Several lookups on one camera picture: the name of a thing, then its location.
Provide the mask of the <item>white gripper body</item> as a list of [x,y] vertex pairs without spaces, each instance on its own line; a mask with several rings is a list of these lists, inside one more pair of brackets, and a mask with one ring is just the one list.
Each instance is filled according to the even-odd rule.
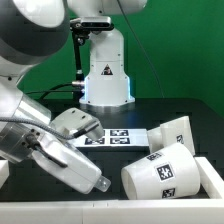
[[78,192],[88,194],[101,178],[102,172],[94,163],[53,136],[32,136],[31,147],[31,156],[42,169]]

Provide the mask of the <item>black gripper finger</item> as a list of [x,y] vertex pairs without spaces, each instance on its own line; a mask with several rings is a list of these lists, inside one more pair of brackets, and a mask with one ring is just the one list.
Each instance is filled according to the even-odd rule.
[[106,192],[111,185],[111,181],[104,176],[101,176],[96,183],[96,188],[102,192]]

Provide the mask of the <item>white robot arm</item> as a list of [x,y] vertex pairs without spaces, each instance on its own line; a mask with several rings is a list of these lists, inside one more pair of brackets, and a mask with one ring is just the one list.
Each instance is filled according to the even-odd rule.
[[[33,159],[49,174],[87,194],[110,182],[77,150],[82,135],[104,134],[86,108],[118,109],[133,103],[124,72],[124,40],[114,14],[142,10],[147,0],[0,0],[0,157],[18,163]],[[58,52],[68,39],[91,42],[90,72],[81,75],[80,108],[57,117],[33,101],[18,84],[27,72]]]

